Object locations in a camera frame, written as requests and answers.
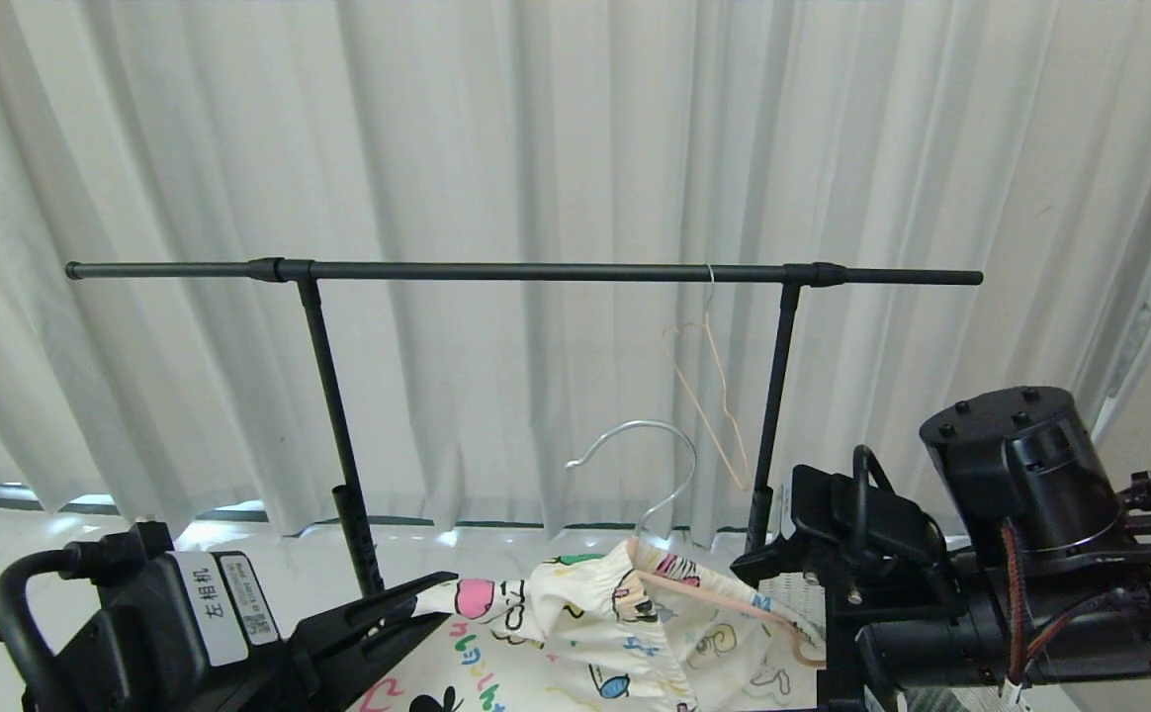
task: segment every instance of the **qr code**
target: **qr code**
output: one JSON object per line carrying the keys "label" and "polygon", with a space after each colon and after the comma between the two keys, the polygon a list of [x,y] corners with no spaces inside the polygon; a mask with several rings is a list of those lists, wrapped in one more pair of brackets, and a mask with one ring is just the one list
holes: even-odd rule
{"label": "qr code", "polygon": [[251,637],[272,633],[272,625],[268,622],[268,617],[242,617],[242,622],[246,626],[246,635]]}

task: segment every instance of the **white curtain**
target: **white curtain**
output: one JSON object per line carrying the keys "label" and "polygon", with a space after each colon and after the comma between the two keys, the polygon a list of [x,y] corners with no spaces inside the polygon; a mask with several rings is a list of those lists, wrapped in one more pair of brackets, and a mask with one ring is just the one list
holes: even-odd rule
{"label": "white curtain", "polygon": [[[1150,194],[1151,3],[0,0],[0,482],[176,528],[253,497],[282,533],[334,515],[294,288],[68,260],[983,269],[801,305],[773,483],[868,442],[912,491],[924,416],[1118,347]],[[685,473],[666,434],[562,464],[665,419],[701,449],[671,521],[746,523],[658,338],[702,285],[322,292],[371,514],[635,521]],[[777,301],[711,301],[753,466]],[[719,423],[699,334],[674,349]]]}

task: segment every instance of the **hanger hook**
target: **hanger hook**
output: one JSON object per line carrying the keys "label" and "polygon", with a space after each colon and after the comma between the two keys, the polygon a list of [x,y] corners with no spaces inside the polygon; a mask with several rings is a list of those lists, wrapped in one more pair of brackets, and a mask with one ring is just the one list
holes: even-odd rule
{"label": "hanger hook", "polygon": [[638,526],[634,527],[633,536],[640,537],[642,536],[642,530],[645,530],[645,527],[647,527],[647,519],[651,518],[651,515],[654,515],[654,513],[656,513],[658,510],[664,508],[664,506],[669,504],[671,500],[677,499],[677,497],[680,497],[680,492],[687,490],[691,483],[694,482],[694,473],[696,473],[699,469],[699,450],[698,447],[694,447],[694,441],[691,441],[688,434],[685,434],[685,431],[683,431],[683,429],[678,428],[677,426],[671,423],[665,423],[662,420],[627,420],[627,422],[617,424],[613,428],[608,429],[608,431],[600,434],[597,441],[594,441],[593,445],[588,446],[588,450],[585,451],[585,454],[581,455],[579,460],[571,460],[571,462],[566,464],[566,472],[571,472],[571,469],[579,468],[579,466],[581,465],[587,465],[588,461],[593,459],[593,454],[595,454],[595,452],[601,450],[603,445],[607,445],[607,441],[611,441],[611,438],[617,436],[617,434],[628,431],[628,429],[633,428],[665,429],[665,431],[674,434],[674,436],[679,437],[680,441],[685,443],[685,450],[689,450],[689,457],[691,457],[689,474],[685,475],[685,482],[680,483],[680,487],[673,490],[673,492],[671,492],[671,495],[665,497],[662,502],[658,502],[658,504],[645,511],[642,513],[642,518],[638,519]]}
{"label": "hanger hook", "polygon": [[716,270],[712,269],[711,263],[707,266],[707,276],[712,278],[710,283],[707,283],[707,296],[703,298],[703,312],[711,311],[712,297],[716,297]]}

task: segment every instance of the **clothes rack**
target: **clothes rack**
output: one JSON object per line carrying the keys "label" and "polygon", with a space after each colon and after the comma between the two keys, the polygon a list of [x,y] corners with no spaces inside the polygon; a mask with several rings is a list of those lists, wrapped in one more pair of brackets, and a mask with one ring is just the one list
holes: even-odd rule
{"label": "clothes rack", "polygon": [[320,262],[259,258],[247,262],[145,262],[66,265],[71,280],[84,278],[253,278],[265,283],[295,283],[304,304],[317,369],[326,392],[330,428],[340,457],[342,484],[333,490],[340,513],[342,535],[346,537],[351,565],[360,594],[369,596],[386,590],[378,571],[373,533],[355,466],[355,452],[342,393],[334,368],[326,316],[321,311],[320,280],[413,280],[413,281],[610,281],[610,283],[734,283],[778,284],[783,297],[778,307],[773,361],[769,368],[769,392],[765,396],[761,449],[756,459],[752,504],[747,514],[747,550],[765,544],[769,535],[769,510],[773,490],[769,487],[769,465],[773,457],[778,415],[783,408],[783,385],[791,353],[791,335],[800,307],[800,292],[806,286],[823,288],[841,284],[920,284],[977,285],[983,271],[970,270],[879,270],[845,267],[830,262],[787,265],[613,265],[613,263],[539,263],[539,262]]}

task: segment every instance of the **printed fabric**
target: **printed fabric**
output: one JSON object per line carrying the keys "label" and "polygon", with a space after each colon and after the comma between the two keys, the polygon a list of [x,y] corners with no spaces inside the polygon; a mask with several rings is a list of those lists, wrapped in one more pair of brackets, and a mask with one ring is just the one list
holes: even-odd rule
{"label": "printed fabric", "polygon": [[[802,653],[814,626],[737,579],[640,542],[635,564],[787,618]],[[525,581],[460,579],[424,591],[414,614],[452,613],[360,700],[360,712],[531,709],[811,709],[815,667],[792,629],[643,582],[626,544],[558,556]]]}

